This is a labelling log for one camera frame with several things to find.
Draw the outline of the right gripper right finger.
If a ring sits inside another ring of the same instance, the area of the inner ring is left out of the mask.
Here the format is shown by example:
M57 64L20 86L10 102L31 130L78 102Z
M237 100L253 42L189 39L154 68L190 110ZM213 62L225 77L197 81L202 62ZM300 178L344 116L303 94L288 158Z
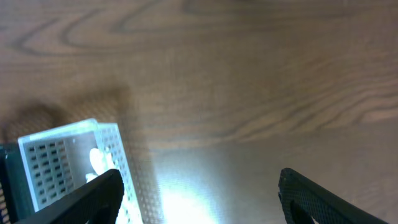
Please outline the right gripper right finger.
M384 223L291 168L281 170L278 187L288 224Z

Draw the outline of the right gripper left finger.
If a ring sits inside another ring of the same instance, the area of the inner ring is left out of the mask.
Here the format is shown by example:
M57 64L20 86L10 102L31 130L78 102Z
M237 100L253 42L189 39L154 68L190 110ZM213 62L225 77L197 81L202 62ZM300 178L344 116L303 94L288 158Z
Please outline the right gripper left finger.
M120 171L110 169L20 224L116 222L124 195Z

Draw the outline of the white spoon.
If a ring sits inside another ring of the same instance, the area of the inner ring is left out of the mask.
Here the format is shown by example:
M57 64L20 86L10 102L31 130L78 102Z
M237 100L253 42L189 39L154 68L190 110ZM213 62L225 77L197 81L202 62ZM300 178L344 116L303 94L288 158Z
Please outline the white spoon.
M94 173L85 175L87 183L104 174L107 170L116 168L112 154L109 151L103 152L97 148L92 148L89 153L89 158Z

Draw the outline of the clear plastic basket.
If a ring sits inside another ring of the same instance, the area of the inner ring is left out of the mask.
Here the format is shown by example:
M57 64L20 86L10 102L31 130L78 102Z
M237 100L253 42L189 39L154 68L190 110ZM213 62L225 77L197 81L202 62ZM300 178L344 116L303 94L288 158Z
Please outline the clear plastic basket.
M48 207L85 185L85 175L94 173L89 153L92 148L109 151L124 184L117 223L142 223L132 175L116 123L86 119L58 128L19 137L34 211Z

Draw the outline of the black plastic basket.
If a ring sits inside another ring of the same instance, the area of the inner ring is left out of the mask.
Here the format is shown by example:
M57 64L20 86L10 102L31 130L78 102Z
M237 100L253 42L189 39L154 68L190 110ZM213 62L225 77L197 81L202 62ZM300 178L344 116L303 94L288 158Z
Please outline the black plastic basket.
M18 144L1 145L1 223L35 213Z

